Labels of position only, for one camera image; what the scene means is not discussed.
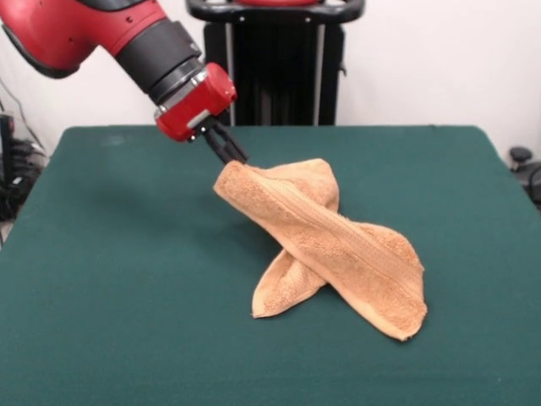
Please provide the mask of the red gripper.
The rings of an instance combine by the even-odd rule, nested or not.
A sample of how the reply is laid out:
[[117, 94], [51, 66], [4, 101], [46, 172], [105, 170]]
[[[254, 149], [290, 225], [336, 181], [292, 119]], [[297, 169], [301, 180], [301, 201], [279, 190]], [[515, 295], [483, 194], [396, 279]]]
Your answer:
[[[158, 107], [156, 126], [175, 141], [192, 140], [205, 120], [219, 116], [236, 98], [237, 92], [228, 73], [220, 65], [209, 63]], [[207, 129], [203, 136], [224, 164], [248, 161], [249, 156], [220, 122], [216, 122], [213, 129]]]

